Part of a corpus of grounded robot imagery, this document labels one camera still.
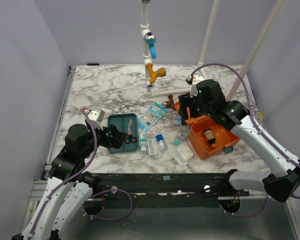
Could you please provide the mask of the brown medicine bottle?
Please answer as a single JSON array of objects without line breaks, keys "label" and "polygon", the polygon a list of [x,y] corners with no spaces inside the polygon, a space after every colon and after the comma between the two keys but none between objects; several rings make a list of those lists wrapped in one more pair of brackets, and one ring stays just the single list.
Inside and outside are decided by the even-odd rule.
[{"label": "brown medicine bottle", "polygon": [[205,129],[203,131],[203,135],[206,139],[206,141],[208,142],[208,144],[212,147],[212,148],[216,148],[217,147],[217,144],[216,144],[216,137],[213,133],[213,131],[208,128],[208,129]]}]

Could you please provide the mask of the orange medicine kit box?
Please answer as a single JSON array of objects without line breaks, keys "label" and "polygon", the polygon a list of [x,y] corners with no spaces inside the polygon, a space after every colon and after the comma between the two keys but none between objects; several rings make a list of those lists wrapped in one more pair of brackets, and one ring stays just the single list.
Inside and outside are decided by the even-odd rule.
[{"label": "orange medicine kit box", "polygon": [[221,153],[232,153],[234,146],[240,141],[238,136],[204,115],[189,117],[185,124],[189,126],[188,140],[201,160]]}]

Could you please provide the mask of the clear gauze strip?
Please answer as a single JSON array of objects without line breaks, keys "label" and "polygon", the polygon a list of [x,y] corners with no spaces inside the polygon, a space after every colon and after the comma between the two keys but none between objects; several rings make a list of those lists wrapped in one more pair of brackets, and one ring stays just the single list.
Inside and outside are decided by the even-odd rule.
[{"label": "clear gauze strip", "polygon": [[159,147],[159,144],[155,137],[148,137],[147,139],[147,145],[148,145],[148,154],[150,156],[158,156],[161,154],[161,150]]}]

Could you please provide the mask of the blue-labelled bandage roll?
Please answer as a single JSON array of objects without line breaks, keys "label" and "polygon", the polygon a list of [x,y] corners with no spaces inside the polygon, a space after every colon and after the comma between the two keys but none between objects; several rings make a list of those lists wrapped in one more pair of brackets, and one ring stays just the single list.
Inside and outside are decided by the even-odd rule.
[{"label": "blue-labelled bandage roll", "polygon": [[155,136],[155,138],[156,138],[156,140],[158,142],[159,148],[161,150],[165,150],[167,148],[167,146],[166,146],[165,140],[163,138],[163,135],[162,134],[157,134]]}]

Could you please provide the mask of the white gauze pad packet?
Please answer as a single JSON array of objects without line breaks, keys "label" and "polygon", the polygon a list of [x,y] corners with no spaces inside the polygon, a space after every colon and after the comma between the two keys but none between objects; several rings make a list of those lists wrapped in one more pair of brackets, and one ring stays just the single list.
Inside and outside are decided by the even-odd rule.
[{"label": "white gauze pad packet", "polygon": [[175,147],[170,151],[170,154],[181,167],[184,167],[195,156],[193,149],[187,142],[183,142]]}]

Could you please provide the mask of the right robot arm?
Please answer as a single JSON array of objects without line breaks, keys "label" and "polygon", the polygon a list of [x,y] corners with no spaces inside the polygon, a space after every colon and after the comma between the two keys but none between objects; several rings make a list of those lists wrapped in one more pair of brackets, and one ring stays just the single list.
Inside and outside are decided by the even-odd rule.
[{"label": "right robot arm", "polygon": [[220,84],[213,79],[192,81],[190,92],[179,95],[177,111],[182,125],[189,118],[202,116],[221,129],[244,141],[268,166],[270,172],[244,172],[232,169],[220,183],[220,191],[231,196],[237,190],[265,192],[278,202],[285,202],[300,186],[300,158],[279,144],[253,116],[251,106],[226,100]]}]

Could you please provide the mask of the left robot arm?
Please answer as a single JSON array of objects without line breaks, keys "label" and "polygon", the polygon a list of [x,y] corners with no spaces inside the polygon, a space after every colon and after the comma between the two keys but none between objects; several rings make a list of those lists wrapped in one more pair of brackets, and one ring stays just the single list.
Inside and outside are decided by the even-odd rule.
[{"label": "left robot arm", "polygon": [[27,227],[14,240],[59,240],[74,215],[88,198],[102,190],[100,178],[85,170],[85,159],[96,155],[99,146],[119,149],[127,138],[115,125],[91,129],[74,124],[65,145],[51,163],[44,194]]}]

